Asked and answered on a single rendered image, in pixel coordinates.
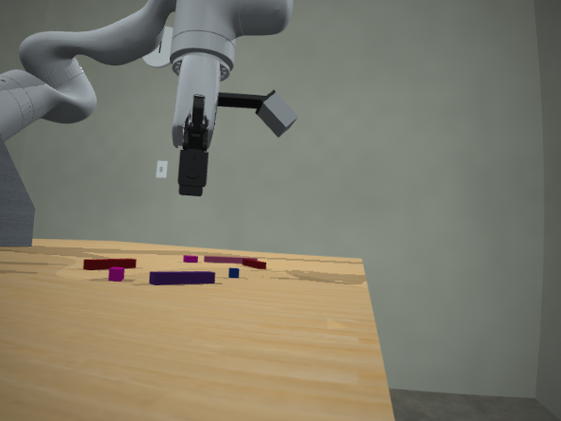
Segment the pink rod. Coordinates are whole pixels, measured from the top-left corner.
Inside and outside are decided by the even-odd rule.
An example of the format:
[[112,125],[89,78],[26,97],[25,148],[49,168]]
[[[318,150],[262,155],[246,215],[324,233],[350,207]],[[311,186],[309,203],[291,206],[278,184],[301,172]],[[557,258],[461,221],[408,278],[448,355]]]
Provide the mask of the pink rod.
[[258,258],[204,256],[204,262],[205,263],[242,264],[243,259],[250,259],[250,260],[258,261]]

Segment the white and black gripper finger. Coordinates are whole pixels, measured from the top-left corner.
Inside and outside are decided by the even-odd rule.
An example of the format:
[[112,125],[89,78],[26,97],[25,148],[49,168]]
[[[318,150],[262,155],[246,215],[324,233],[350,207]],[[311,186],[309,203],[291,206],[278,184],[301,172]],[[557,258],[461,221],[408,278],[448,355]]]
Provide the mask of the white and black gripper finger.
[[201,196],[202,193],[203,193],[203,187],[179,185],[179,194],[181,195]]
[[191,122],[189,117],[185,121],[185,150],[180,150],[178,184],[181,186],[205,187],[207,184],[208,120],[203,123],[204,106],[204,97],[194,96]]

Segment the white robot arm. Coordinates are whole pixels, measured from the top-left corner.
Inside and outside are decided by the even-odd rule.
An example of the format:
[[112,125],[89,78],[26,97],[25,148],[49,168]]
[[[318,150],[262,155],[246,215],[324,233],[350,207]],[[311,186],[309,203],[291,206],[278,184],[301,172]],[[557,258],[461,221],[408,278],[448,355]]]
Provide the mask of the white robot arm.
[[[171,64],[184,55],[207,55],[228,64],[230,72],[236,39],[284,31],[293,0],[149,0],[141,10],[107,27],[32,34],[19,47],[26,71],[0,74],[4,142],[41,117],[58,123],[87,119],[97,98],[75,56],[109,65],[142,58],[158,48],[174,11]],[[277,137],[299,117],[275,90],[267,96],[219,92],[218,106],[257,109],[256,114]]]

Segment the red rod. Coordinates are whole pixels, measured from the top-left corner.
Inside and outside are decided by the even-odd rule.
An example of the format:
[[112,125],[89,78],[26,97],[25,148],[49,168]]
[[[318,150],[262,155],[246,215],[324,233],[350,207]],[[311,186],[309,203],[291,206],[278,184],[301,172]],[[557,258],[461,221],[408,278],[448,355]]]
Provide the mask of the red rod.
[[91,259],[83,260],[83,269],[100,270],[111,267],[136,268],[136,259]]
[[243,259],[243,265],[254,267],[257,269],[266,269],[266,262],[260,262],[250,259]]

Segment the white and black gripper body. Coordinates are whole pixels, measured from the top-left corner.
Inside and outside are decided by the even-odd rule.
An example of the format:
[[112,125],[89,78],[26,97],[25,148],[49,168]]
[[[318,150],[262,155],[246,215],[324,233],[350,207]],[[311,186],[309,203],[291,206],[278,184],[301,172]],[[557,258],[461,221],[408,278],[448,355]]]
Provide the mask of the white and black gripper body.
[[[203,123],[207,119],[209,126],[210,121],[210,127],[207,127],[209,148],[217,114],[219,85],[221,81],[228,78],[229,67],[214,57],[190,54],[176,58],[172,63],[172,70],[178,76],[172,124],[173,146],[175,148],[183,146],[185,128],[183,122],[187,117],[189,117],[189,123],[191,122],[193,96],[200,96],[205,99]],[[219,75],[221,75],[220,81]]]

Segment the small blue cube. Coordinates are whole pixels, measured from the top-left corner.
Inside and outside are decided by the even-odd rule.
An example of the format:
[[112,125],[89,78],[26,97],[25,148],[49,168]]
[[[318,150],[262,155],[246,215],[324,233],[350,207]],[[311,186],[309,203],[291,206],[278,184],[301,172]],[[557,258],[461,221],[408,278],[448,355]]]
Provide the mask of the small blue cube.
[[237,279],[239,279],[239,270],[240,270],[239,268],[232,268],[232,267],[230,267],[230,268],[229,268],[229,271],[228,271],[228,278],[237,278]]

